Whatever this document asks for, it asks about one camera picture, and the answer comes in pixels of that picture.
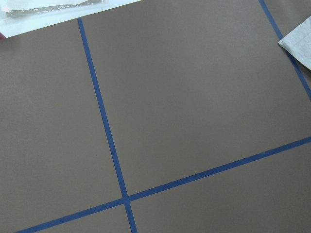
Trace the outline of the crossing blue tape line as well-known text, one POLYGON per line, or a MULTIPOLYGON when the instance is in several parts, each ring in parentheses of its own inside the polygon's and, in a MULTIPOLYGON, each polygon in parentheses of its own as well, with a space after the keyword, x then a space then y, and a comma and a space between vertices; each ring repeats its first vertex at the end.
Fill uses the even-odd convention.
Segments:
POLYGON ((309 144, 310 142, 311 142, 311 137, 308 136, 306 138, 299 139, 297 141, 279 146, 277 148, 273 148, 273 149, 270 149, 270 150, 267 150, 261 153, 257 153, 249 157, 245 157, 245 158, 242 158, 242 159, 239 159, 239 160, 236 160, 236 161, 233 161, 233 162, 221 165, 221 166, 217 166, 215 168, 205 170, 203 172, 199 172, 199 173, 196 173, 196 174, 193 174, 193 175, 190 175, 190 176, 187 176, 187 177, 184 177, 184 178, 181 178, 181 179, 169 182, 169 183, 165 183, 165 184, 162 184, 162 185, 159 185, 159 186, 147 189, 147 190, 143 190, 138 193, 129 195, 125 198, 113 200, 113 201, 110 201, 110 202, 107 202, 107 203, 104 203, 104 204, 101 204, 95 207, 91 207, 91 208, 88 208, 88 209, 85 209, 85 210, 82 210, 82 211, 79 211, 79 212, 76 212, 76 213, 73 213, 67 216, 63 216, 63 217, 50 220, 48 222, 44 222, 44 223, 29 227, 23 230, 19 230, 18 232, 19 233, 36 233, 36 232, 49 229, 49 228, 52 228, 58 225, 62 225, 62 224, 65 224, 65 223, 68 223, 68 222, 71 222, 71 221, 74 221, 80 218, 84 218, 86 216, 104 212, 108 209, 112 209, 117 206, 123 205, 126 208, 133 201, 140 200, 142 198, 152 196, 154 194, 161 193, 166 190, 173 189, 173 188, 194 182, 196 180, 203 179, 205 177, 209 177, 209 176, 212 176, 218 173, 222 173, 227 170, 234 169, 236 167, 243 166, 243 165, 252 163, 254 161, 258 161, 258 160, 261 160, 261 159, 264 159, 264 158, 267 158, 267 157, 270 157, 270 156, 273 156, 273 155, 276 155, 276 154, 279 154, 279 153, 282 153, 288 150, 292 150, 294 148, 309 144))

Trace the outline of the grey cartoon print t-shirt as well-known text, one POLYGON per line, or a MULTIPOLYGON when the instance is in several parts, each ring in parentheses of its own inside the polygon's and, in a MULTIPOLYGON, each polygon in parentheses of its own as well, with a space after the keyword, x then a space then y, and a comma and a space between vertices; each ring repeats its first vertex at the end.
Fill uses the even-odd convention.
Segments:
POLYGON ((311 69, 311 17, 283 37, 278 44, 307 69, 311 69))

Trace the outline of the clear plastic bag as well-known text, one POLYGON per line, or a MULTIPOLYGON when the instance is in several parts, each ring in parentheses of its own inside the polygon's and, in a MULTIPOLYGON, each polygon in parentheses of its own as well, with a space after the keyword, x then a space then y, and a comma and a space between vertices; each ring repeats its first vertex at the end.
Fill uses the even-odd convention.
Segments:
POLYGON ((2 0, 0 38, 7 39, 134 2, 134 0, 2 0))

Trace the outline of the long blue tape line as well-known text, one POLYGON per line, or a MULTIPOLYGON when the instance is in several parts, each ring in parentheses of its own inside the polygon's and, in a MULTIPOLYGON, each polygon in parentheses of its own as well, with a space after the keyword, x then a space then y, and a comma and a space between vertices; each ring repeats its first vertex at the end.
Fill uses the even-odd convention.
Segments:
POLYGON ((83 20, 81 18, 78 19, 78 26, 79 26, 79 30, 80 30, 80 35, 81 35, 81 39, 82 39, 82 43, 83 43, 83 47, 84 47, 84 51, 85 51, 85 55, 86 55, 86 60, 87 60, 89 72, 90 72, 90 75, 91 75, 91 79, 92 79, 92 83, 93 83, 93 87, 94 87, 97 103, 98 103, 98 106, 99 106, 99 110, 100 110, 100 114, 101 114, 101 118, 102 118, 102 122, 103 122, 103 126, 104 126, 105 135, 106 135, 106 138, 107 138, 107 142, 108 142, 108 145, 109 145, 109 150, 110 150, 110 153, 111 153, 111 156, 112 156, 112 161, 113 161, 114 169, 115 169, 117 180, 118 180, 118 184, 119 184, 119 188, 120 188, 120 191, 121 191, 123 205, 125 207, 127 219, 128 219, 128 222, 129 222, 130 230, 131 230, 132 233, 136 233, 138 231, 137 227, 136 227, 136 222, 135 222, 135 219, 134 219, 134 215, 133 215, 133 211, 132 211, 131 204, 130 204, 130 201, 129 201, 129 196, 128 196, 128 192, 127 192, 127 189, 126 189, 126 185, 125 185, 123 173, 122 173, 122 170, 121 170, 119 158, 118 158, 118 155, 117 155, 117 152, 116 152, 115 143, 114 143, 114 140, 113 140, 113 136, 112 136, 112 132, 111 132, 111 129, 110 129, 109 121, 108 121, 108 118, 107 118, 107 114, 106 114, 106 110, 105 110, 105 106, 104 106, 104 100, 103 100, 103 97, 102 97, 102 94, 101 94, 101 90, 100 90, 100 86, 99 86, 99 83, 98 83, 95 66, 93 64, 93 60, 92 60, 92 56, 91 56, 91 51, 90 51, 89 44, 88 44, 88 41, 87 41, 86 31, 85 31, 85 28, 84 28, 84 25, 83 25, 83 20))

